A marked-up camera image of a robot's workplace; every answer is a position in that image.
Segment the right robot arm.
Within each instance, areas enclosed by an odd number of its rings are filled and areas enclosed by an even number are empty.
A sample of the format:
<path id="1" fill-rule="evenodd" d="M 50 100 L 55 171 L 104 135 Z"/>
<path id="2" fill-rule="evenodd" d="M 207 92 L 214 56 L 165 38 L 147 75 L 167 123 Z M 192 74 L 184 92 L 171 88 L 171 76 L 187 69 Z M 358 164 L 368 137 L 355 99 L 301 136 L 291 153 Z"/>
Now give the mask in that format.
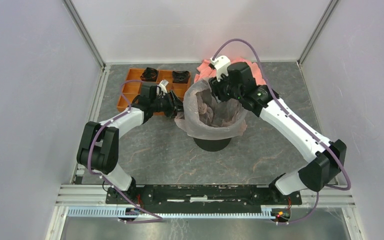
<path id="1" fill-rule="evenodd" d="M 237 100 L 244 109 L 277 129 L 307 162 L 271 183 L 268 196 L 273 203 L 282 204 L 296 191 L 319 192 L 344 171 L 345 143 L 321 135 L 296 115 L 270 86 L 258 85 L 246 62 L 231 63 L 222 57 L 211 60 L 209 66 L 216 72 L 208 82 L 217 100 Z"/>

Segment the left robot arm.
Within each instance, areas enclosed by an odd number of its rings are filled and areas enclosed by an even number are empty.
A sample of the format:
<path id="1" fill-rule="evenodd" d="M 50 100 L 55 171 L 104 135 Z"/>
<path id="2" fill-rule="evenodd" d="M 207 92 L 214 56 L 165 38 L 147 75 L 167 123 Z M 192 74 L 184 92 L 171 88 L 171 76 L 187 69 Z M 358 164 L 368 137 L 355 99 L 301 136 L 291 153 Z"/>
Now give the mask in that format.
<path id="1" fill-rule="evenodd" d="M 183 103 L 169 82 L 143 82 L 140 93 L 128 103 L 121 113 L 101 122 L 89 121 L 85 124 L 78 147 L 76 161 L 93 175 L 109 180 L 118 188 L 118 197 L 125 204 L 133 203 L 137 190 L 133 187 L 134 178 L 118 164 L 119 139 L 135 127 L 145 124 L 154 113 L 163 113 L 173 118 L 183 112 Z"/>

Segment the black trash bin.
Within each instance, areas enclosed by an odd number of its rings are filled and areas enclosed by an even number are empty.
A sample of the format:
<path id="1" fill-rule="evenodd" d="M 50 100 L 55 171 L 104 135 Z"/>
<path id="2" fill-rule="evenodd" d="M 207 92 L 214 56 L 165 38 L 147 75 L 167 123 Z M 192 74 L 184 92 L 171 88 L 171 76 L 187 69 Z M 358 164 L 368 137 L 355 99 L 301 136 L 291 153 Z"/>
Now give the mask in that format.
<path id="1" fill-rule="evenodd" d="M 231 138 L 219 139 L 219 140 L 206 140 L 193 138 L 195 144 L 204 151 L 218 152 L 225 149 L 231 142 Z"/>

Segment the pink plastic trash bag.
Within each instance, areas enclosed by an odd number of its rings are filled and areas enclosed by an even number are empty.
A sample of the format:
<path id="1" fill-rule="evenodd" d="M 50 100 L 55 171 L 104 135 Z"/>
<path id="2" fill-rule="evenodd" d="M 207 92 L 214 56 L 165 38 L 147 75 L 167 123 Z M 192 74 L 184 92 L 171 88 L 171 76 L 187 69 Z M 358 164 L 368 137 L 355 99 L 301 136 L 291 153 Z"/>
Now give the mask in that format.
<path id="1" fill-rule="evenodd" d="M 238 100 L 218 102 L 204 79 L 193 83 L 185 92 L 183 112 L 174 121 L 192 138 L 215 141 L 243 135 L 247 113 Z"/>

